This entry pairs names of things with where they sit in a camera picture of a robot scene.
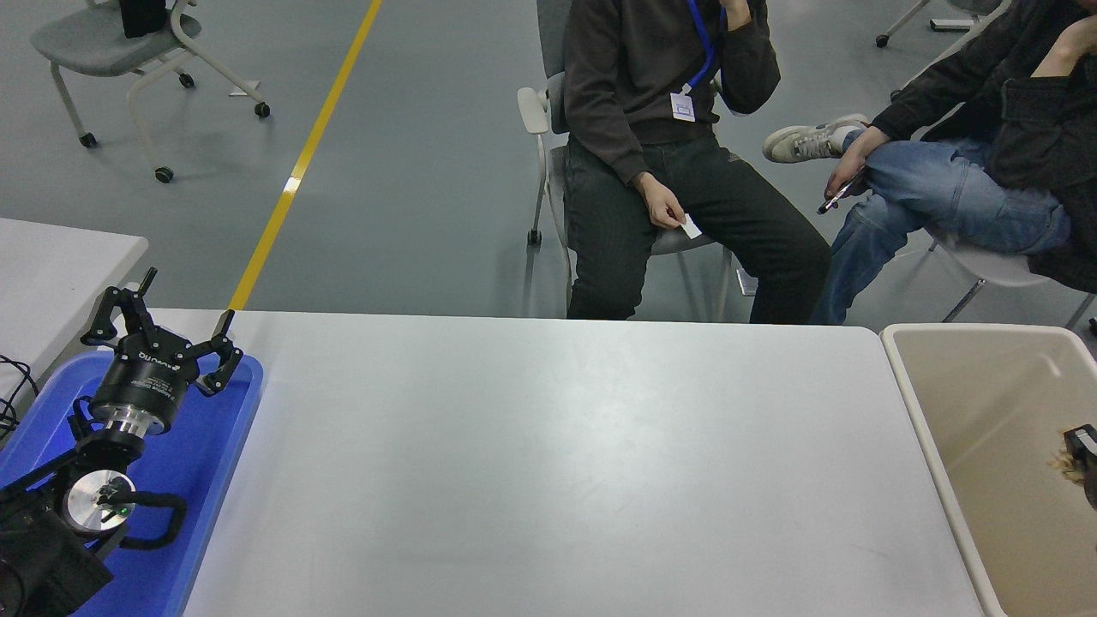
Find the person's right hand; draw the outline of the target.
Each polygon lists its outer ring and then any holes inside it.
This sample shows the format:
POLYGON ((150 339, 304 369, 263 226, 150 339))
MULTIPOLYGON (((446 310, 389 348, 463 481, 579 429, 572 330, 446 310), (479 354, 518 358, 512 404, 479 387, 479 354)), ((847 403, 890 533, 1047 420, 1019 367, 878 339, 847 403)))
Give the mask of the person's right hand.
POLYGON ((869 128, 862 130, 857 137, 847 144, 842 156, 840 157, 835 170, 828 179, 828 183, 825 188, 825 199, 832 199, 838 191, 839 188, 845 183, 853 180, 853 177, 866 168, 867 157, 871 153, 877 152, 882 145, 890 143, 892 137, 887 136, 882 130, 875 128, 875 126, 869 126, 869 128))
POLYGON ((647 206, 648 218, 655 227, 672 229, 685 223, 685 211, 669 187, 644 171, 633 179, 633 186, 638 191, 647 206))

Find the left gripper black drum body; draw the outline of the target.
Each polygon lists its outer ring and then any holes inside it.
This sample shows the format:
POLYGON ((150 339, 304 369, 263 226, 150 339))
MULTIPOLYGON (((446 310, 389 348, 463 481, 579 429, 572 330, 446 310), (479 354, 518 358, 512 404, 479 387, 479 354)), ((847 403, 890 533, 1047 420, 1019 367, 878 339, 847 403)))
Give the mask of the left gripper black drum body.
POLYGON ((108 368, 105 378, 91 399, 89 411, 105 418, 110 410, 140 410, 160 419, 173 419, 185 399, 189 384, 197 379, 195 359, 167 358, 133 347, 122 349, 108 368))

